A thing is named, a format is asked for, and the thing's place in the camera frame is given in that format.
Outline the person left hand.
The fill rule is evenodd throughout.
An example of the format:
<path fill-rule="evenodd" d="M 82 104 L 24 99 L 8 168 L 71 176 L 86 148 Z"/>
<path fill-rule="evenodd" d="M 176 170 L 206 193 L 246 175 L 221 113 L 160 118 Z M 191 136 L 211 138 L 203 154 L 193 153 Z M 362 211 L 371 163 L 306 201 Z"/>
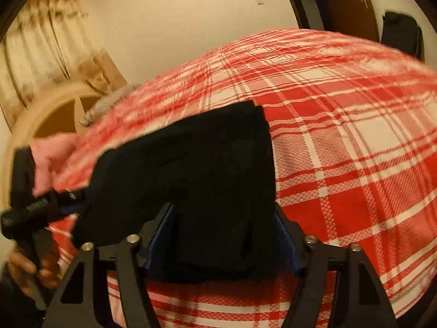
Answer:
<path fill-rule="evenodd" d="M 42 286 L 54 289 L 60 281 L 58 244 L 51 233 L 43 238 L 39 263 L 35 264 L 24 255 L 22 249 L 13 249 L 7 257 L 7 268 L 13 281 L 28 298 L 34 299 L 34 290 L 29 279 L 38 279 Z"/>

